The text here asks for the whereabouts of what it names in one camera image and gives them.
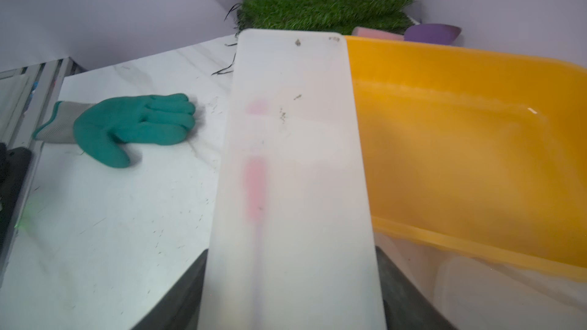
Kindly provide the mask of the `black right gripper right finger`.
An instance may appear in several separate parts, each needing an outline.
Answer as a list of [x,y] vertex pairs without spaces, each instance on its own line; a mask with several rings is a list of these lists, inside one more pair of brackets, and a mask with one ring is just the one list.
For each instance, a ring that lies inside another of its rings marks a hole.
[[456,329],[379,246],[375,250],[387,329]]

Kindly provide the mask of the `clear pencil case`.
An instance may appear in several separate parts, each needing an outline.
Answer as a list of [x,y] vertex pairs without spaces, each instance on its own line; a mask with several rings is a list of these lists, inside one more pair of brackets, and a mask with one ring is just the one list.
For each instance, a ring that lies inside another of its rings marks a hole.
[[198,328],[384,329],[342,35],[238,36]]

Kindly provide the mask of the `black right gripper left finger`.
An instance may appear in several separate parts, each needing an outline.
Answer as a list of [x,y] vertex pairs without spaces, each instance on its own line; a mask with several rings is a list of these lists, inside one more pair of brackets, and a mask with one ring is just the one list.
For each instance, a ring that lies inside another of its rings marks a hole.
[[197,329],[207,256],[206,249],[133,329]]

